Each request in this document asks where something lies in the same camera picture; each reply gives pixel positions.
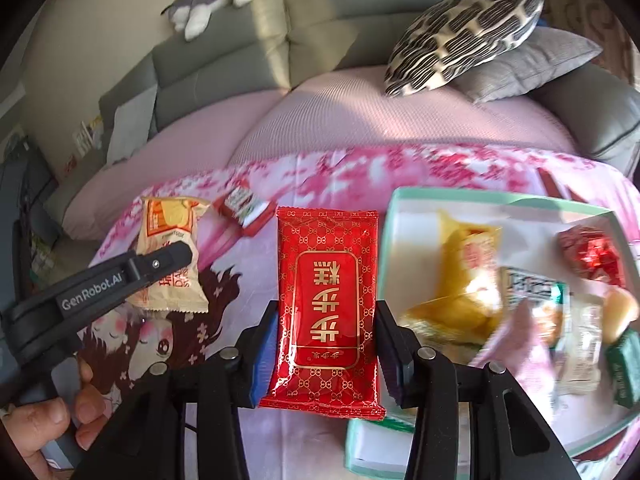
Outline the person's left hand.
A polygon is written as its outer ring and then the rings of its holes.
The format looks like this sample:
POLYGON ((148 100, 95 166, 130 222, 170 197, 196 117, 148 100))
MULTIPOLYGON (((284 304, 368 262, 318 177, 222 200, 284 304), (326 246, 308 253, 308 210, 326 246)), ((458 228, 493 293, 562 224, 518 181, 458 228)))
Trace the person's left hand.
POLYGON ((38 479, 69 479, 73 471, 52 468, 41 453, 50 441, 64 434, 72 417, 79 422, 76 442, 88 450, 111 417, 111 409, 91 383, 92 368, 78 358, 79 377, 82 383, 73 404, 73 411, 61 398, 28 404, 14 408, 1 417, 2 424, 20 452, 22 459, 38 479))

